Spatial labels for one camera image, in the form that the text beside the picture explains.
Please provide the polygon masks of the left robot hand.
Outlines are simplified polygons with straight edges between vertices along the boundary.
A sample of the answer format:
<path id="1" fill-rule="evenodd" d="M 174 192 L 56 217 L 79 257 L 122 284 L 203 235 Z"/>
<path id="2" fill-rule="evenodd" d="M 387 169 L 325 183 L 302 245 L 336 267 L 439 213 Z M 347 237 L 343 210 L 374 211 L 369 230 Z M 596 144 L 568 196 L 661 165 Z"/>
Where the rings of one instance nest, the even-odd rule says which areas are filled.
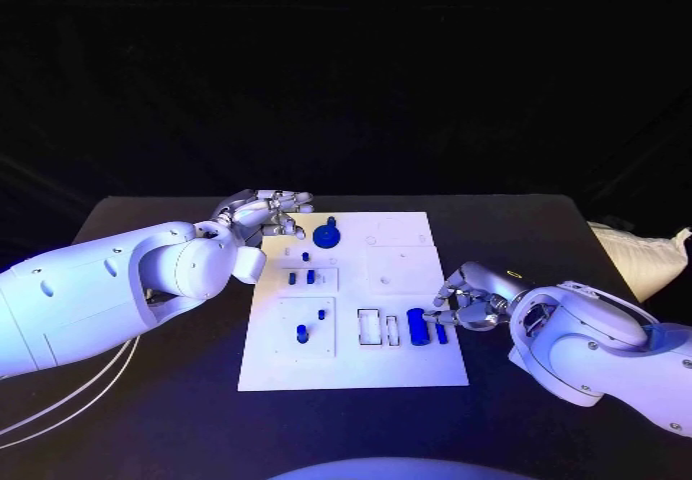
<path id="1" fill-rule="evenodd" d="M 308 192 L 245 189 L 216 206 L 212 220 L 223 225 L 248 247 L 259 247 L 269 236 L 305 238 L 291 213 L 312 212 Z"/>

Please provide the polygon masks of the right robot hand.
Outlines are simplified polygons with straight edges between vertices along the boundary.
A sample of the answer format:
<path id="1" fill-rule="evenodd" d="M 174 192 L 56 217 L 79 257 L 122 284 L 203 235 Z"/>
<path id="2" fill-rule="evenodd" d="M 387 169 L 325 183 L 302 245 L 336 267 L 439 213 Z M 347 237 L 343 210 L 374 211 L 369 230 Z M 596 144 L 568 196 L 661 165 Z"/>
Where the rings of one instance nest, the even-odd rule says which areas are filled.
<path id="1" fill-rule="evenodd" d="M 465 262 L 447 278 L 432 304 L 422 314 L 432 324 L 488 331 L 507 323 L 526 293 L 534 288 L 516 272 L 494 271 L 480 263 Z"/>

